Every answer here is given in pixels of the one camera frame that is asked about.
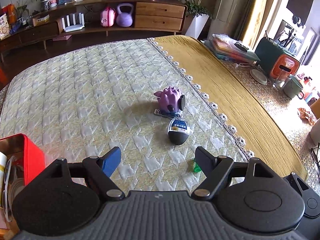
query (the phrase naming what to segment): wooden tv cabinet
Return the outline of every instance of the wooden tv cabinet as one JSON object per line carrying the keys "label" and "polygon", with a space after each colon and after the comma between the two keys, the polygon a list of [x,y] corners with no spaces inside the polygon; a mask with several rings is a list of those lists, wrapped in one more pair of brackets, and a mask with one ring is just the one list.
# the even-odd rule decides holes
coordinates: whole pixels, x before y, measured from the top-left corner
{"label": "wooden tv cabinet", "polygon": [[[78,31],[65,33],[62,28],[61,18],[67,14],[87,12],[84,6],[100,5],[105,8],[110,6],[115,8],[119,3],[132,3],[134,5],[133,24],[130,27],[119,27],[114,24],[111,27],[102,27],[100,21],[85,23],[85,27]],[[81,33],[124,31],[124,30],[151,30],[166,32],[181,32],[185,20],[187,6],[177,0],[83,0],[65,5],[57,5],[47,11],[41,12],[38,16],[50,15],[50,20],[40,26],[28,29],[19,29],[0,41],[0,53],[3,61],[2,52],[42,41],[46,48],[45,41],[67,35]]]}

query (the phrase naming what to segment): mug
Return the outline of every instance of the mug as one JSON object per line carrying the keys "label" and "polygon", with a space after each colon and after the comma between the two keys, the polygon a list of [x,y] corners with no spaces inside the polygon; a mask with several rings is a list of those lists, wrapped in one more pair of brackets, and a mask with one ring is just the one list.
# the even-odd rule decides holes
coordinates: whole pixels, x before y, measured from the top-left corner
{"label": "mug", "polygon": [[305,94],[302,92],[303,86],[300,84],[299,80],[292,74],[289,75],[289,81],[283,88],[283,92],[291,99],[298,96],[299,99],[303,99]]}

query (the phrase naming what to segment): yellow blanket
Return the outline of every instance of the yellow blanket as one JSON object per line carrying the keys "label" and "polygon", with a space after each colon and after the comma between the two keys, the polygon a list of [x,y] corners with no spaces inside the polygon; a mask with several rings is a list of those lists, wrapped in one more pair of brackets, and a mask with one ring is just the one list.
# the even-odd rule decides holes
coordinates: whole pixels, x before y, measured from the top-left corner
{"label": "yellow blanket", "polygon": [[156,38],[168,55],[193,76],[193,83],[209,94],[210,102],[218,104],[218,111],[238,130],[252,150],[280,176],[295,171],[307,178],[296,151],[265,109],[241,82],[200,42],[182,36]]}

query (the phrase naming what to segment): white wifi router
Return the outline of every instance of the white wifi router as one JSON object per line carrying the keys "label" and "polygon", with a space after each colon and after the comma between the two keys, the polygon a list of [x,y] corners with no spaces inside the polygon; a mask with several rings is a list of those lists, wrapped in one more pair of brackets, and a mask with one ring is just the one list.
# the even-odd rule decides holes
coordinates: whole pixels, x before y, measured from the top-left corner
{"label": "white wifi router", "polygon": [[67,25],[68,25],[67,27],[66,27],[64,18],[61,19],[62,20],[62,28],[66,33],[72,32],[72,31],[78,31],[84,27],[84,14],[83,13],[79,13],[79,24],[76,24],[75,14],[72,14],[73,25],[70,25],[69,15],[67,15],[66,18],[67,18]]}

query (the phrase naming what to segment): bottle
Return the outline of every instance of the bottle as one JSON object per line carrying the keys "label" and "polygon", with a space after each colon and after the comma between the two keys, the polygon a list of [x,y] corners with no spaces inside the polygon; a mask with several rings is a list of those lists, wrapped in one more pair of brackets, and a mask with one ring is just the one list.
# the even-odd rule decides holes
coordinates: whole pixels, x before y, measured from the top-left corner
{"label": "bottle", "polygon": [[175,145],[183,144],[189,137],[190,127],[188,121],[183,118],[173,118],[168,126],[170,141]]}
{"label": "bottle", "polygon": [[310,137],[313,140],[313,143],[317,145],[320,143],[320,121],[315,123],[315,125],[311,128]]}

